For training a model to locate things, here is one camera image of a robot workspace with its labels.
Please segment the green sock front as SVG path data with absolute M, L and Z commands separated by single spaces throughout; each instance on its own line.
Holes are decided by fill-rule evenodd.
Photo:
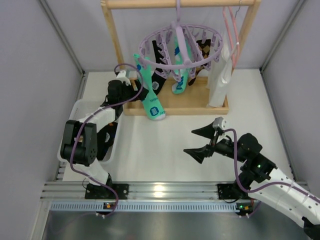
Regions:
M 166 117 L 166 112 L 152 88 L 151 66 L 142 63 L 141 56 L 139 54 L 135 53 L 133 57 L 136 67 L 143 77 L 143 87 L 149 91 L 146 99 L 142 101 L 144 111 L 147 117 L 152 121 L 163 120 Z

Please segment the black blue grey sock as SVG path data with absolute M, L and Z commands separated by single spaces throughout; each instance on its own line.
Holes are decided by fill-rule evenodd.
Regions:
M 113 146 L 116 137 L 118 123 L 113 121 L 104 126 L 97 133 L 97 159 L 102 161 L 110 147 Z

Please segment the purple round clip hanger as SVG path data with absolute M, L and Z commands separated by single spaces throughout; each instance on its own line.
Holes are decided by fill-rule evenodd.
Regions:
M 209 70 L 211 67 L 211 61 L 217 60 L 222 48 L 223 37 L 215 29 L 198 24 L 182 24 L 181 20 L 181 2 L 176 1 L 176 20 L 172 21 L 170 26 L 163 27 L 159 30 L 146 36 L 139 44 L 138 51 L 141 57 L 142 63 L 153 66 L 154 68 L 163 69 L 169 73 L 174 73 L 174 70 L 188 69 L 188 73 L 191 77 L 195 76 L 196 68 L 206 64 L 205 69 Z M 201 33 L 201 40 L 204 42 L 206 39 L 210 39 L 210 54 L 204 59 L 202 53 L 198 47 L 194 31 Z M 172 63 L 168 50 L 168 44 L 172 36 L 177 37 L 179 50 L 181 53 L 183 64 L 176 65 Z M 157 46 L 161 48 L 160 54 L 162 55 L 162 61 L 164 64 L 152 62 L 147 59 L 146 55 L 150 53 L 150 42 L 155 39 Z

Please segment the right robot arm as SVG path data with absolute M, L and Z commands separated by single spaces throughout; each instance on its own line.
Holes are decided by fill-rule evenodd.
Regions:
M 209 139 L 201 148 L 184 152 L 203 163 L 214 153 L 233 159 L 238 197 L 252 198 L 268 205 L 294 221 L 312 240 L 320 238 L 320 199 L 287 176 L 273 161 L 261 154 L 262 145 L 251 133 L 237 137 L 235 129 L 211 123 L 192 130 Z

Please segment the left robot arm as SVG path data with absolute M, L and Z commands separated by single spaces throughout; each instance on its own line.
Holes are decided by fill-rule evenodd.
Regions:
M 60 144 L 60 157 L 67 161 L 72 171 L 89 179 L 90 184 L 107 189 L 110 174 L 103 169 L 98 160 L 102 144 L 98 133 L 115 122 L 125 103 L 141 98 L 143 83 L 139 80 L 111 80 L 108 83 L 104 102 L 88 116 L 79 120 L 68 120 L 64 126 Z

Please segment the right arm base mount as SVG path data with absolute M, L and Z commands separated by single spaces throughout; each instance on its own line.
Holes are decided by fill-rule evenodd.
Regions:
M 218 183 L 217 193 L 218 199 L 223 200 L 226 203 L 235 203 L 240 200 L 259 201 L 258 199 L 249 197 L 249 194 L 247 192 L 241 190 L 233 183 Z

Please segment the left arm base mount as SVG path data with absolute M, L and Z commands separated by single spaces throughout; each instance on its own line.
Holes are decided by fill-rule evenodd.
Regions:
M 127 200 L 129 193 L 129 185 L 124 183 L 114 183 L 111 188 L 117 193 L 120 200 Z M 93 185 L 89 183 L 85 187 L 86 200 L 115 200 L 116 195 L 109 189 L 101 185 Z

